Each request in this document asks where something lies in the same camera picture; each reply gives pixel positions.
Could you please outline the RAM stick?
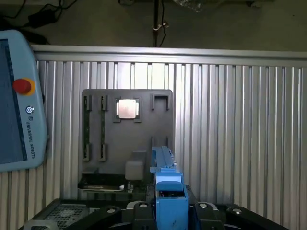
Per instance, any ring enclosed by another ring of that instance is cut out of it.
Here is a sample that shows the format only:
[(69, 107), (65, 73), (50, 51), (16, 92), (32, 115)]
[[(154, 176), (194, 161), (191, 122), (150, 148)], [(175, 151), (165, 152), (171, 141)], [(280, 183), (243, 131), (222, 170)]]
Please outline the RAM stick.
[(107, 111), (107, 96), (101, 96), (101, 154), (100, 161), (106, 160), (105, 146), (105, 112)]

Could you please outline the light blue teach pendant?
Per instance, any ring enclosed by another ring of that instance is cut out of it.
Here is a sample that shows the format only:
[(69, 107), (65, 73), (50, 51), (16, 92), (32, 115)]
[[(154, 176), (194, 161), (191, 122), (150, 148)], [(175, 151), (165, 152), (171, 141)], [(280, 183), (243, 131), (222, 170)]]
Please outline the light blue teach pendant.
[(0, 172), (36, 168), (47, 122), (35, 56), (16, 30), (0, 31)]

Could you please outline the black graphics card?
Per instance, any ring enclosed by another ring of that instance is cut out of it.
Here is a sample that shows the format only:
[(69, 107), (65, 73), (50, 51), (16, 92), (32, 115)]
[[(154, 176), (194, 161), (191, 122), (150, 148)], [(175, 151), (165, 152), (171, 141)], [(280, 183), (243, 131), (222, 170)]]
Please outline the black graphics card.
[(92, 192), (119, 192), (125, 189), (127, 180), (120, 174), (83, 174), (78, 189)]

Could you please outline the dark vertical pole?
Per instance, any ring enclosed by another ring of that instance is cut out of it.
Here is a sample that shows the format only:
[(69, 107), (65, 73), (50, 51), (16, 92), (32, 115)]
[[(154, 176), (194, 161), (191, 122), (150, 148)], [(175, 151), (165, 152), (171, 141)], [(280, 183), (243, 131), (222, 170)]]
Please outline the dark vertical pole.
[(153, 0), (153, 46), (157, 47), (158, 31), (159, 31), (159, 4), (160, 0)]

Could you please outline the black power adapter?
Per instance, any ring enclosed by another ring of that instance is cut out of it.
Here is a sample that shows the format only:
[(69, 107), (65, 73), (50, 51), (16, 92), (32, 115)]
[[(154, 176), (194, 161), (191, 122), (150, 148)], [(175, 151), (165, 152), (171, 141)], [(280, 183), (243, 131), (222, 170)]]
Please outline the black power adapter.
[(28, 16), (29, 25), (33, 28), (38, 28), (49, 24), (54, 17), (52, 10), (43, 10)]

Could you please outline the aluminium table edge rail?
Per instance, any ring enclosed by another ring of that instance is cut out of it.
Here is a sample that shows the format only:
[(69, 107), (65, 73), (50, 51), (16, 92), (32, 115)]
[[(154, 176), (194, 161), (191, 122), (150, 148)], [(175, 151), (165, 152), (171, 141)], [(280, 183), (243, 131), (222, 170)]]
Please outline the aluminium table edge rail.
[(33, 45), (38, 60), (307, 67), (307, 52)]

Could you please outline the silver CPU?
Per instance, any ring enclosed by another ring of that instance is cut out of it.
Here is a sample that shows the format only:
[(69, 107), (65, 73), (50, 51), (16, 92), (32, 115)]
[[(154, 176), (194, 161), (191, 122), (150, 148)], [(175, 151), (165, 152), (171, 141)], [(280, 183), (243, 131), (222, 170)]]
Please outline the silver CPU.
[(116, 102), (116, 116), (120, 119), (135, 119), (139, 116), (139, 107), (136, 99), (120, 99)]

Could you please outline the dark grey parts rack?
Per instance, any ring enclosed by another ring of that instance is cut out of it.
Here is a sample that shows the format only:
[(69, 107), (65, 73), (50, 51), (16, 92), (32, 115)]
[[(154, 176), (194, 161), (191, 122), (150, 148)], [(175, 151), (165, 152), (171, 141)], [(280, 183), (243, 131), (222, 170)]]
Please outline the dark grey parts rack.
[[(101, 154), (101, 96), (107, 96), (105, 112), (106, 160)], [(120, 119), (116, 102), (136, 99), (139, 116)], [(83, 174), (120, 174), (127, 180), (124, 191), (140, 191), (152, 182), (152, 147), (173, 147), (173, 93), (171, 90), (86, 89), (82, 92)]]

